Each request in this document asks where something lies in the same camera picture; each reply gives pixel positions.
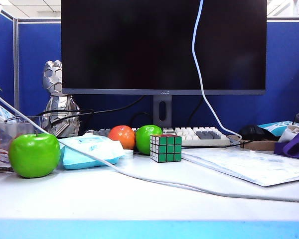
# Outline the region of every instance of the orange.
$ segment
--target orange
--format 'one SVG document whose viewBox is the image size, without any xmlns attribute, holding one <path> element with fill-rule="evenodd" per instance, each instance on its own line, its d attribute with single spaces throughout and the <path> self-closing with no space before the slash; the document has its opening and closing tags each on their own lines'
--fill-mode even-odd
<svg viewBox="0 0 299 239">
<path fill-rule="evenodd" d="M 126 125 L 119 125 L 112 128 L 108 138 L 120 141 L 123 149 L 133 149 L 135 146 L 135 132 Z"/>
</svg>

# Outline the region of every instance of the white desk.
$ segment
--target white desk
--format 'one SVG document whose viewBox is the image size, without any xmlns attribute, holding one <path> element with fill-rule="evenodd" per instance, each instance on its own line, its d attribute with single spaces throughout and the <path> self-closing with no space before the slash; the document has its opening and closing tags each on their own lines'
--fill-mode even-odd
<svg viewBox="0 0 299 239">
<path fill-rule="evenodd" d="M 261 186 L 196 164 L 147 156 L 118 167 L 206 189 L 299 198 L 299 181 Z M 299 238 L 299 203 L 232 199 L 145 182 L 109 167 L 25 179 L 0 174 L 0 238 Z"/>
<path fill-rule="evenodd" d="M 299 198 L 299 181 L 264 188 L 184 160 L 156 163 L 135 155 L 117 166 L 214 191 Z M 55 170 L 34 179 L 0 173 L 0 218 L 299 221 L 299 203 L 213 196 L 130 178 L 105 166 Z"/>
</svg>

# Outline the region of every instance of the blue wipes package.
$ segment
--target blue wipes package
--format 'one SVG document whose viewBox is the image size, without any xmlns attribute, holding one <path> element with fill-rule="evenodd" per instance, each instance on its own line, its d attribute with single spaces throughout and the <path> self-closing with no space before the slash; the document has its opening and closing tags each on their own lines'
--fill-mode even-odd
<svg viewBox="0 0 299 239">
<path fill-rule="evenodd" d="M 88 154 L 116 164 L 120 157 L 124 156 L 124 149 L 119 141 L 99 135 L 84 135 L 60 139 L 61 162 L 65 169 L 82 169 L 105 164 L 95 160 L 93 157 L 86 156 L 76 150 L 62 145 L 65 143 L 73 148 L 77 148 Z"/>
<path fill-rule="evenodd" d="M 288 125 L 293 124 L 292 121 L 282 121 L 282 122 L 275 122 L 275 123 L 266 123 L 261 124 L 258 127 L 264 128 L 272 133 L 274 136 L 281 136 Z"/>
</svg>

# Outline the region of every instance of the blue cubicle partition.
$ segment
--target blue cubicle partition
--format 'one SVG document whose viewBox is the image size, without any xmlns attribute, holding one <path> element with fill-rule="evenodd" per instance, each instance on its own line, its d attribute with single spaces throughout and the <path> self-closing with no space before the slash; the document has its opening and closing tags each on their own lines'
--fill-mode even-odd
<svg viewBox="0 0 299 239">
<path fill-rule="evenodd" d="M 260 96 L 208 96 L 223 125 L 238 131 L 247 124 L 262 124 L 293 120 L 299 113 L 299 22 L 268 22 L 267 90 Z M 28 115 L 44 110 L 48 93 L 42 88 L 42 70 L 47 60 L 61 59 L 60 24 L 41 23 L 19 25 L 20 108 Z M 139 96 L 76 95 L 82 109 L 108 110 L 119 108 Z M 173 96 L 173 127 L 186 126 L 200 101 L 200 96 Z M 86 128 L 111 128 L 129 124 L 133 115 L 152 114 L 152 96 L 146 96 L 135 106 L 119 112 L 94 115 Z M 151 123 L 150 117 L 138 115 L 133 127 Z M 203 104 L 189 126 L 217 126 Z"/>
<path fill-rule="evenodd" d="M 0 15 L 0 95 L 14 105 L 13 20 Z"/>
</svg>

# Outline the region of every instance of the robot figurine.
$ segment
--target robot figurine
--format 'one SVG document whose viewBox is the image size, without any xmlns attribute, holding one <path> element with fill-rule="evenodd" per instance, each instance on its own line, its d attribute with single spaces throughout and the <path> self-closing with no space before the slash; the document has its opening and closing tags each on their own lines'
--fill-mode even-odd
<svg viewBox="0 0 299 239">
<path fill-rule="evenodd" d="M 57 137 L 77 136 L 80 127 L 79 117 L 72 117 L 54 123 L 64 117 L 79 114 L 79 112 L 58 112 L 58 110 L 80 110 L 71 95 L 62 93 L 61 61 L 47 61 L 45 63 L 43 71 L 43 87 L 51 94 L 45 111 L 57 111 L 55 113 L 48 113 L 44 115 L 46 121 L 48 121 L 45 125 L 51 126 L 48 127 L 47 131 Z"/>
</svg>

